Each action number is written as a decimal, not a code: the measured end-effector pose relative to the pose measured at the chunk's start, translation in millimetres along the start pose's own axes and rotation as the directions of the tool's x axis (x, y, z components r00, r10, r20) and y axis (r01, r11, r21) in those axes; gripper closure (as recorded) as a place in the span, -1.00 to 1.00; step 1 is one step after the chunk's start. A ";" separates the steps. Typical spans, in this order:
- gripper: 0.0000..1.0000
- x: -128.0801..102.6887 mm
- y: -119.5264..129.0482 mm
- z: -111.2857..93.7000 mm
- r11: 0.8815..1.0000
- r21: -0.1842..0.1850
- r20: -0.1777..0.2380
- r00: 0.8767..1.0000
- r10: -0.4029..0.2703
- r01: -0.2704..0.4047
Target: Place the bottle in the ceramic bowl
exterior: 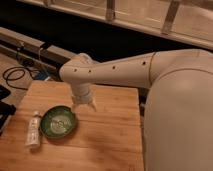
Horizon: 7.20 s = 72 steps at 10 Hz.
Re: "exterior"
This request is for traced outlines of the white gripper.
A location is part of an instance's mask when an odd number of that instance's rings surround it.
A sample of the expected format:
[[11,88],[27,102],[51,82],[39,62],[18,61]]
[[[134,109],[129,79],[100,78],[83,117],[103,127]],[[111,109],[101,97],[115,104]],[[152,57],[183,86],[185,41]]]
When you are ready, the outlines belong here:
[[73,104],[71,105],[71,110],[75,110],[77,108],[77,104],[88,104],[94,111],[97,111],[96,104],[92,97],[92,91],[90,89],[90,85],[88,83],[83,84],[72,84],[72,99]]

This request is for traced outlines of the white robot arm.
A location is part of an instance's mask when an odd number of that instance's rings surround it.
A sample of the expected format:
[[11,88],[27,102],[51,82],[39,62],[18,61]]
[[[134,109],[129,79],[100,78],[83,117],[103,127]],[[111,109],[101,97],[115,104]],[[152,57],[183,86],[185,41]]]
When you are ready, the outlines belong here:
[[76,105],[93,101],[91,84],[146,88],[145,171],[213,171],[213,53],[170,50],[103,63],[80,53],[60,77]]

